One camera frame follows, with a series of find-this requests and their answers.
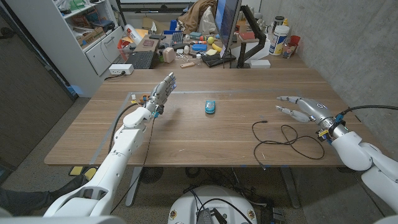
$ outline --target gray wall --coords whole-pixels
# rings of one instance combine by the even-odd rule
[[[262,0],[260,12],[267,24],[288,18],[301,59],[348,106],[398,106],[397,1]],[[355,114],[398,161],[398,111]]]

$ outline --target white drawer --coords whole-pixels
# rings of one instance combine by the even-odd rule
[[[112,33],[102,37],[100,42],[86,52],[97,75],[101,75],[120,55],[118,42],[122,34],[122,27],[119,26]]]

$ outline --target table leg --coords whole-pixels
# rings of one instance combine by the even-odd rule
[[[131,184],[136,180],[136,178],[138,177],[138,175],[141,173],[142,167],[135,167],[132,170],[132,176],[131,176],[131,181],[130,181],[130,186]],[[138,181],[137,180],[134,185],[130,188],[129,192],[127,193],[126,196],[126,206],[130,207],[132,206],[132,203],[134,201],[134,196],[136,194],[137,191],[137,185],[138,185]]]
[[[281,167],[280,172],[282,173],[287,193],[290,197],[290,201],[292,202],[292,206],[294,208],[300,208],[300,201],[297,195],[296,186],[294,185],[292,171],[288,167]]]

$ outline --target black pants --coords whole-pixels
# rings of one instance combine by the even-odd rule
[[[0,187],[0,207],[12,215],[28,215],[34,210],[49,207],[54,199],[50,192],[15,192]]]

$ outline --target shoe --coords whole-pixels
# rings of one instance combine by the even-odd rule
[[[88,181],[87,181],[85,175],[80,174],[80,175],[76,176],[75,178],[73,178],[73,180],[69,181],[69,183],[65,184],[65,186],[61,187],[60,189],[50,192],[50,195],[51,195],[52,199],[55,201],[62,195],[65,195],[69,192],[72,192],[72,191],[78,189],[79,187],[85,185],[87,182]]]

